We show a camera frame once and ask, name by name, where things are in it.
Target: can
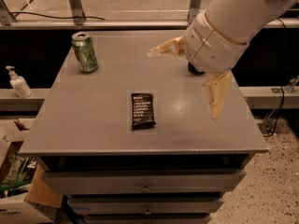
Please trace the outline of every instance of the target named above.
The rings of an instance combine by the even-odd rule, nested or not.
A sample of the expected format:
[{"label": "can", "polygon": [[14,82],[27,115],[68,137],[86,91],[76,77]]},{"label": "can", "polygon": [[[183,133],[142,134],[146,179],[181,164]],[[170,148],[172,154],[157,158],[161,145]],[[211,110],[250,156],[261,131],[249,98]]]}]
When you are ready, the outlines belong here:
[{"label": "can", "polygon": [[98,68],[98,63],[93,49],[93,39],[86,32],[72,35],[73,49],[76,54],[80,70],[91,73]]}]

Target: soap dispenser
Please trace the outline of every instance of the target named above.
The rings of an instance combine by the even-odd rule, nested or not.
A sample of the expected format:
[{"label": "soap dispenser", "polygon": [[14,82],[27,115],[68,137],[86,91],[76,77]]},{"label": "soap dispenser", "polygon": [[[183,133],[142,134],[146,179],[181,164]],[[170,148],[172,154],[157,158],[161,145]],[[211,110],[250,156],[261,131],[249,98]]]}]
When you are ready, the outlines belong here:
[{"label": "soap dispenser", "polygon": [[32,94],[32,91],[30,90],[30,87],[28,86],[26,80],[18,76],[12,69],[15,67],[13,66],[7,66],[6,69],[9,71],[10,75],[10,85],[12,88],[16,91],[16,93],[21,97],[25,98]]}]

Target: black cable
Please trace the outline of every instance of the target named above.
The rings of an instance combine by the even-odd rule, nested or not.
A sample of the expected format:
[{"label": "black cable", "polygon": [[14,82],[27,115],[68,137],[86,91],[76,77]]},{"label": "black cable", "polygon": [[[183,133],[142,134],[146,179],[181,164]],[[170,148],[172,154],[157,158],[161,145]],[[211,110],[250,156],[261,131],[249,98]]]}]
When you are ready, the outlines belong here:
[{"label": "black cable", "polygon": [[[281,56],[280,56],[280,71],[282,70],[282,63],[283,63],[283,58],[284,58],[284,54],[285,54],[285,49],[286,49],[286,45],[287,45],[287,38],[288,38],[288,30],[287,30],[287,26],[285,25],[285,23],[281,20],[281,19],[278,19],[278,21],[280,21],[284,27],[284,30],[285,30],[285,35],[284,35],[284,42],[283,42],[283,47],[282,47],[282,52],[281,52]],[[284,95],[284,90],[283,90],[283,87],[282,85],[280,85],[280,89],[281,89],[281,92],[282,92],[282,98],[281,98],[281,101],[280,101],[280,106],[278,108],[278,112],[275,114],[276,116],[276,120],[275,120],[275,124],[274,124],[274,128],[273,130],[270,132],[270,134],[266,135],[265,137],[270,137],[274,134],[276,128],[277,128],[277,125],[278,125],[278,118],[279,118],[279,113],[283,107],[283,104],[284,104],[284,99],[285,99],[285,95]]]},{"label": "black cable", "polygon": [[40,14],[40,13],[34,13],[34,12],[29,12],[29,11],[11,11],[9,12],[12,16],[13,14],[29,14],[29,15],[34,15],[34,16],[39,16],[39,17],[45,17],[45,18],[51,18],[51,19],[98,19],[98,20],[104,20],[104,18],[101,17],[93,17],[93,16],[76,16],[76,17],[56,17],[56,16],[50,16],[50,15],[45,15],[45,14]]}]

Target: small black packet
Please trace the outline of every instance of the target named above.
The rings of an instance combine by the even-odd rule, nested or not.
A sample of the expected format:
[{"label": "small black packet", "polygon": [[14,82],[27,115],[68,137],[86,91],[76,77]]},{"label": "small black packet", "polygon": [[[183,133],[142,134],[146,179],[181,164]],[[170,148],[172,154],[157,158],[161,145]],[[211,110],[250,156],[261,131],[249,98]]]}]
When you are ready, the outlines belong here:
[{"label": "small black packet", "polygon": [[132,128],[151,128],[156,122],[153,116],[153,96],[150,93],[132,93]]}]

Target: floor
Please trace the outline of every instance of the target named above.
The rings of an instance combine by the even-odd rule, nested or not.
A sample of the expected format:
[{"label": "floor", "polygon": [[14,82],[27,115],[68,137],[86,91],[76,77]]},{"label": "floor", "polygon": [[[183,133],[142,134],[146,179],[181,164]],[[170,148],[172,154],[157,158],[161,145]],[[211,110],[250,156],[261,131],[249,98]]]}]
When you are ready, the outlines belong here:
[{"label": "floor", "polygon": [[[22,8],[51,15],[69,15],[67,0],[5,0],[11,11]],[[203,0],[207,6],[209,0]],[[82,0],[87,16],[107,19],[185,19],[189,0]],[[18,19],[37,19],[21,15]],[[247,176],[210,224],[299,224],[299,112],[285,111],[273,136],[267,137],[269,152],[256,155],[246,167]],[[66,223],[59,215],[56,223]]]}]

